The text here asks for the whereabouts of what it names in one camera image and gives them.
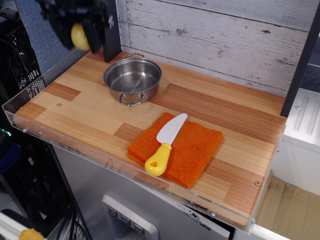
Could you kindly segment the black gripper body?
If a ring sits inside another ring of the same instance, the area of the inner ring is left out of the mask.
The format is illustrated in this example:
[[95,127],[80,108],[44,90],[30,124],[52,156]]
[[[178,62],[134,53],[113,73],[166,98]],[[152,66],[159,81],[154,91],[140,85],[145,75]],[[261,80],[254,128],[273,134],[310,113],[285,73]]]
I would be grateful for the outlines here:
[[43,16],[48,20],[105,20],[108,14],[105,0],[38,0]]

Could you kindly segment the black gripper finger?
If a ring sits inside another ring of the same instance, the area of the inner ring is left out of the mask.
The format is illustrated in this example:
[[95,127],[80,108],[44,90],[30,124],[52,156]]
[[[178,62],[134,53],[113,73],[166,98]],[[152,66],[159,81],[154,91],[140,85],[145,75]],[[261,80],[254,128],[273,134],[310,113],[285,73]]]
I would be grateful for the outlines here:
[[97,53],[103,45],[103,26],[95,19],[84,19],[82,27],[91,51]]
[[61,43],[66,48],[73,48],[74,44],[71,38],[73,22],[65,18],[50,18],[49,23]]

